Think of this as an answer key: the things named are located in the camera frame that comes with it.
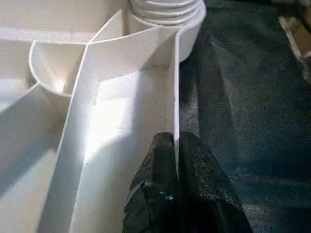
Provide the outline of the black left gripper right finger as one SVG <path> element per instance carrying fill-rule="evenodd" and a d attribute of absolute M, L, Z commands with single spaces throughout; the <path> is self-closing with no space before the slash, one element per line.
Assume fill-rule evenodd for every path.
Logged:
<path fill-rule="evenodd" d="M 228 176 L 190 132 L 181 132 L 179 138 L 179 177 L 187 233 L 253 231 Z"/>

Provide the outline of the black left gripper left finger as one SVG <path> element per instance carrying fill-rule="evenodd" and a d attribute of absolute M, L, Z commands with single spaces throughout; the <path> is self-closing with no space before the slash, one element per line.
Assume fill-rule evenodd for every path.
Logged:
<path fill-rule="evenodd" d="M 180 231 L 179 190 L 173 137 L 157 133 L 129 188 L 124 208 L 125 233 Z"/>

